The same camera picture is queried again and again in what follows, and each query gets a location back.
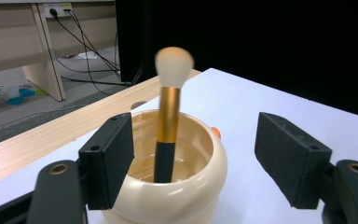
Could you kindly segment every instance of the desk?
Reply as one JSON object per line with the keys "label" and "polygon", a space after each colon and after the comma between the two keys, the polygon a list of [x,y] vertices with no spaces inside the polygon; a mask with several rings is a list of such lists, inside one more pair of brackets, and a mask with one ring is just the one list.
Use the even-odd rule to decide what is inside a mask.
{"label": "desk", "polygon": [[[142,84],[145,86],[140,86],[138,90],[129,89],[129,91],[139,91],[138,96],[132,98],[134,101],[151,98],[158,92],[158,89],[153,89],[154,93],[146,90],[150,82],[139,85]],[[83,110],[64,116],[60,119],[62,124],[53,120],[53,125],[42,125],[44,127],[26,133],[19,140],[13,138],[0,144],[2,148],[0,166],[5,166],[6,162],[22,163],[22,168],[16,170],[15,173],[3,172],[6,178],[0,181],[0,204],[33,190],[37,173],[45,165],[57,160],[75,160],[77,151],[95,133],[98,125],[102,124],[102,120],[99,120],[97,124],[88,120],[97,119],[96,116],[84,116],[84,119],[78,120],[81,120],[81,123],[76,124],[68,123],[66,120],[81,116],[83,113],[98,113],[98,117],[104,117],[101,119],[113,116],[115,113],[109,111],[109,108],[126,104],[120,100],[126,99],[126,96],[129,97],[129,91],[123,92],[118,97],[108,97]],[[131,112],[156,108],[158,108],[158,98],[150,100]],[[126,109],[122,107],[117,112],[125,112]],[[296,126],[332,148],[331,162],[333,164],[344,159],[358,161],[357,115],[314,103],[215,69],[208,69],[185,83],[182,89],[181,111],[202,120],[209,126],[217,127],[222,134],[222,142],[227,151],[227,182],[220,195],[213,223],[322,223],[321,213],[324,206],[322,202],[317,210],[291,208],[289,202],[255,158],[255,132],[259,112],[268,112],[289,119]],[[65,128],[66,124],[74,126]],[[85,135],[77,133],[73,137],[62,135],[63,130],[75,132],[74,127],[85,128],[89,132],[83,133]],[[49,140],[32,138],[33,134],[39,137],[46,135]],[[25,143],[27,141],[25,137],[29,137],[32,143]],[[66,138],[66,143],[68,140],[72,142],[68,144],[64,143],[65,141],[61,142],[61,137]],[[17,151],[21,149],[18,147],[10,150],[10,144],[16,145],[16,141],[21,141],[27,149]],[[41,147],[47,147],[49,153],[42,153]],[[40,159],[32,158],[34,154],[46,154],[46,156],[39,157]],[[17,161],[17,158],[26,160],[26,157],[32,159],[27,162]],[[90,223],[103,223],[101,212],[89,212],[89,221]]]}
{"label": "desk", "polygon": [[[84,47],[54,19],[43,3],[58,1],[0,0],[0,71],[22,66],[27,79],[57,101],[66,99],[57,58],[84,52]],[[116,43],[114,1],[69,0],[84,33],[96,49]],[[71,18],[60,22],[81,39]]]}

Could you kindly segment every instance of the electrical outlet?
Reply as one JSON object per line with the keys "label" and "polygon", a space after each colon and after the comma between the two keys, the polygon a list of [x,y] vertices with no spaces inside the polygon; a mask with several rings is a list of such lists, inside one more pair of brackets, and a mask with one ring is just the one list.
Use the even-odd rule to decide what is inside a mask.
{"label": "electrical outlet", "polygon": [[45,8],[45,15],[46,18],[54,18],[53,15],[51,15],[50,10],[54,8],[57,11],[58,17],[70,17],[71,14],[69,12],[64,11],[65,9],[72,10],[71,3],[45,3],[43,4],[43,7]]}

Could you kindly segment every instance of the gold ferrule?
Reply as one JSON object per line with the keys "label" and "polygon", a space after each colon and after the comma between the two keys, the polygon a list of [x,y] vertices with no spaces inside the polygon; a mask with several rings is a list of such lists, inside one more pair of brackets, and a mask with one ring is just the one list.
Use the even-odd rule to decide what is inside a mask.
{"label": "gold ferrule", "polygon": [[162,87],[159,100],[157,141],[175,143],[179,120],[180,89]]}

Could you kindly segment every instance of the black brush handle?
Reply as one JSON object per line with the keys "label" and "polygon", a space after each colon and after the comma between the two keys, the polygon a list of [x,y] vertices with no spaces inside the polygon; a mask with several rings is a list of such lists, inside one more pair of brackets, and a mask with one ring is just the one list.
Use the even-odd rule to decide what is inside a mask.
{"label": "black brush handle", "polygon": [[154,171],[155,183],[171,183],[174,157],[175,143],[157,142]]}

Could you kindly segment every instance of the orange object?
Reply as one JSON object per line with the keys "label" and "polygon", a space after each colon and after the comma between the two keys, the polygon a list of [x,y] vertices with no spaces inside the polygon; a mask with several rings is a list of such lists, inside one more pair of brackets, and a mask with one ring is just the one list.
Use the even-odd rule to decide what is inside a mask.
{"label": "orange object", "polygon": [[214,133],[216,133],[216,135],[219,138],[222,138],[222,134],[220,133],[220,131],[216,127],[212,127],[211,129],[212,129],[212,131],[214,131]]}

